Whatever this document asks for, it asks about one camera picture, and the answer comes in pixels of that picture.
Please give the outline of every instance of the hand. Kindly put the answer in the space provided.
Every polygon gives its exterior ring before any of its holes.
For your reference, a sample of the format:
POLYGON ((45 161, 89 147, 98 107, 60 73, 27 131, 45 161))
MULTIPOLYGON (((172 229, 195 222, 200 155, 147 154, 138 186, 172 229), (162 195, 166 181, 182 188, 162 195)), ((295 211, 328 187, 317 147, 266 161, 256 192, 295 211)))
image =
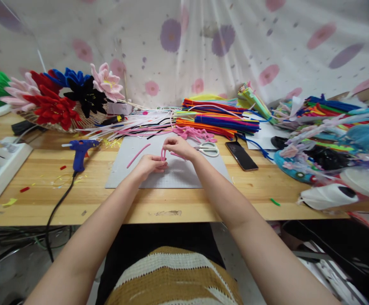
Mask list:
POLYGON ((189 143, 183 138, 176 136, 167 138, 163 143, 163 149, 173 151, 190 161, 192 161, 196 156, 198 156, 197 150, 191 147, 189 143))
POLYGON ((134 175, 141 181, 145 181, 150 173, 163 173, 167 167, 168 163, 161 161, 160 156, 144 155, 132 170, 131 175, 134 175))

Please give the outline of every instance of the black flower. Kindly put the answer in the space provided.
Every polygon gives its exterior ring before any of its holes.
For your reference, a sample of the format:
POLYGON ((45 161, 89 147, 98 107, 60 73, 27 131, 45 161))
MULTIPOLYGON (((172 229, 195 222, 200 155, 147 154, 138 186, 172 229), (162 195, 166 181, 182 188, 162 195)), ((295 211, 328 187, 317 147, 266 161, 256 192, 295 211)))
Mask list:
POLYGON ((90 111, 97 114, 97 111, 107 114, 103 104, 107 103, 106 96, 103 92, 99 92, 94 89, 93 82, 94 78, 90 76, 82 86, 76 84, 73 80, 69 79, 69 86, 72 92, 66 92, 65 97, 73 101, 79 101, 81 104, 81 109, 84 116, 88 118, 90 116, 90 111))

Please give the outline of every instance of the gray cutting mat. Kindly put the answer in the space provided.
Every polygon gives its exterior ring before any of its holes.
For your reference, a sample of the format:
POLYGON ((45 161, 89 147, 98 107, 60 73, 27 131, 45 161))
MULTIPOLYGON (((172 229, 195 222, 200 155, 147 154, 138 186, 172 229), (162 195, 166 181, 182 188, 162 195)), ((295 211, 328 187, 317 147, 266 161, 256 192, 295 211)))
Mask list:
MULTIPOLYGON (((111 174, 105 184, 106 189, 114 189, 120 182, 135 168, 143 155, 160 155, 163 142, 166 138, 176 136, 174 133, 167 133, 161 136, 154 136, 147 140, 146 138, 125 137, 121 148, 117 154, 111 174), (151 145, 144 149, 135 159, 129 168, 126 168, 132 158, 146 145, 151 145)), ((192 139, 187 140, 190 145, 197 146, 198 143, 192 139)), ((228 175, 227 168, 221 158, 207 157, 203 155, 228 181, 231 179, 228 175)), ((196 172, 190 161, 173 156, 169 151, 166 152, 166 161, 168 169, 162 173, 151 173, 146 181, 140 185, 140 189, 202 189, 200 180, 197 178, 196 172)))

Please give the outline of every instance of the left hand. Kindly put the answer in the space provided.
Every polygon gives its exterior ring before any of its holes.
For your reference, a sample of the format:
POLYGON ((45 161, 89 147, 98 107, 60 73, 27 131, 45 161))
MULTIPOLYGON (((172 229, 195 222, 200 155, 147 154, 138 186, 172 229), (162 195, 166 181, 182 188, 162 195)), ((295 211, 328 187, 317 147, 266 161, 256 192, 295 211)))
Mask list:
POLYGON ((160 156, 144 155, 132 170, 131 174, 145 181, 152 172, 163 173, 168 167, 166 161, 161 161, 160 156))

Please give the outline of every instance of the white fabric backdrop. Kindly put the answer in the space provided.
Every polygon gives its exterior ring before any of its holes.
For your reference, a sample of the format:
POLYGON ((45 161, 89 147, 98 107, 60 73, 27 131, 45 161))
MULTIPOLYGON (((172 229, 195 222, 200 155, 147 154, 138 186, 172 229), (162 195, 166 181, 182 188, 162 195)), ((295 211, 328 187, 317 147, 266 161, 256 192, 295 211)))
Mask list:
POLYGON ((108 62, 148 107, 249 80, 266 103, 331 97, 369 87, 369 0, 0 1, 0 70, 43 72, 38 50, 46 69, 108 62))

